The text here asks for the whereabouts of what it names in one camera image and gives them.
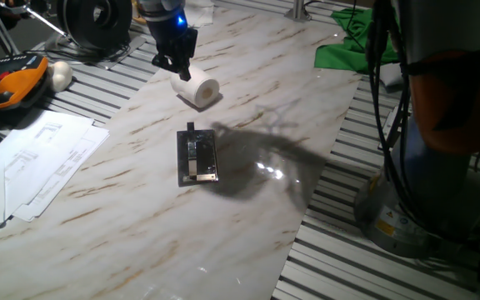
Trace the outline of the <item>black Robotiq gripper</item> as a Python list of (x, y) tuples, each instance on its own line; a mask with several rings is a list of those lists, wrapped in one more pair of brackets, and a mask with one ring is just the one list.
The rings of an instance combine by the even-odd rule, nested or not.
[(180, 63), (177, 74), (181, 80), (189, 81), (190, 59), (195, 53), (198, 30), (188, 25), (185, 14), (175, 14), (161, 21), (147, 21), (147, 26), (156, 41), (157, 54), (152, 64), (171, 69), (171, 63)]

